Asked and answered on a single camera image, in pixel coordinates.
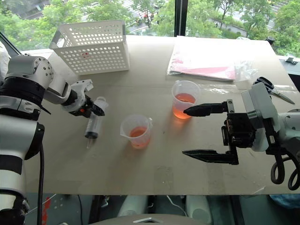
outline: window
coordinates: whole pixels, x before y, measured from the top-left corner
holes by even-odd
[[[174,36],[176,22],[175,33],[191,37],[272,36],[277,54],[300,57],[299,12],[299,0],[0,0],[0,31],[33,50],[48,48],[64,23],[122,19],[127,34]]]
[[[61,24],[115,19],[126,22],[127,34],[174,36],[174,1],[0,0],[0,31],[21,51],[48,48]]]

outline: white plastic basket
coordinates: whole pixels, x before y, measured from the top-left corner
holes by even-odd
[[[123,20],[64,24],[49,46],[76,75],[129,69]]]

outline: table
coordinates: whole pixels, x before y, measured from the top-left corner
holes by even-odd
[[[43,106],[52,115],[41,113],[45,126],[44,192],[89,195],[251,195],[290,193],[287,181],[275,185],[270,180],[273,156],[251,149],[238,149],[239,165],[207,164],[181,153],[182,150],[214,149],[225,152],[221,126],[226,114],[180,120],[172,114],[171,87],[176,80],[191,80],[201,85],[201,103],[219,103],[233,99],[236,112],[245,112],[241,90],[231,82],[166,75],[175,38],[128,36],[130,70],[107,74],[84,75],[92,79],[91,98],[104,96],[109,110],[103,133],[91,149],[86,149],[84,131],[87,119],[74,117],[60,105],[46,101]],[[300,93],[271,46],[266,41],[203,39],[205,45],[218,44],[218,51],[232,49],[257,53],[257,76],[280,84],[283,93],[296,106],[273,97],[279,113],[300,106]],[[65,73],[61,59],[50,60],[57,73]],[[69,80],[74,80],[67,72]],[[144,150],[133,149],[120,136],[122,120],[133,113],[154,121],[153,135]],[[39,157],[26,161],[27,189],[38,190]],[[286,179],[294,170],[285,164]]]

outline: syringe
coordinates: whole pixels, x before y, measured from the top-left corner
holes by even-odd
[[[100,107],[104,112],[108,107],[108,103],[106,102],[104,97],[98,97],[94,104]],[[104,119],[104,117],[105,116],[97,116],[94,113],[90,114],[89,123],[86,127],[84,135],[88,139],[88,143],[86,146],[87,149],[92,146],[92,144],[95,142],[95,139],[100,135],[102,120]]]

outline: measuring cup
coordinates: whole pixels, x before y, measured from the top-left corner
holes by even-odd
[[[196,105],[199,95],[200,88],[194,82],[176,81],[172,87],[173,114],[180,119],[190,118],[183,111]]]
[[[121,136],[128,138],[136,149],[142,149],[150,142],[152,119],[133,114],[126,117],[121,124]]]

